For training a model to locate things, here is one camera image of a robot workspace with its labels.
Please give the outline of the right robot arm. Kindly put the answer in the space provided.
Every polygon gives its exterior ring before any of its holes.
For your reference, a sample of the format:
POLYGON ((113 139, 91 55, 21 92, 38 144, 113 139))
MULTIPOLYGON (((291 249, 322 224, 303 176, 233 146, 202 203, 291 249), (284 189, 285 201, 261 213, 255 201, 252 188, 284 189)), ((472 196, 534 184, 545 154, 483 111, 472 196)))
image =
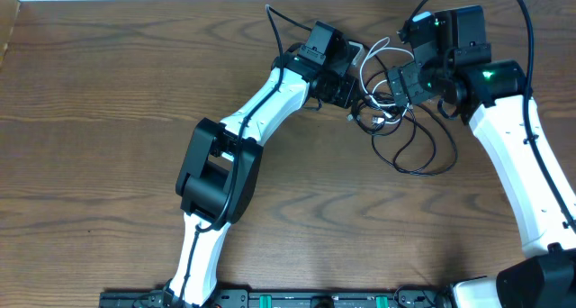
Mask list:
POLYGON ((388 73, 398 106, 438 96, 488 153, 512 207, 525 260, 451 284, 438 307, 573 307, 575 194, 548 143, 526 75, 494 61, 480 6, 415 12, 399 31, 414 59, 388 73))

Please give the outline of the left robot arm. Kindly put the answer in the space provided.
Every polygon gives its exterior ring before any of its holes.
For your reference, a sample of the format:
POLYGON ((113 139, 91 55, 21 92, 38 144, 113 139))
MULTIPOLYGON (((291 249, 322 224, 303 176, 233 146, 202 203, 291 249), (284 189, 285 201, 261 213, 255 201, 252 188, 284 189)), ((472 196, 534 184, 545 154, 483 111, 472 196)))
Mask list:
POLYGON ((283 50, 263 86, 235 113, 204 118, 193 130, 175 182, 184 213, 184 242, 166 304, 200 307, 212 295, 224 239, 248 208, 264 146, 282 122, 311 98, 348 108, 357 89, 349 70, 364 47, 322 22, 308 40, 283 50))

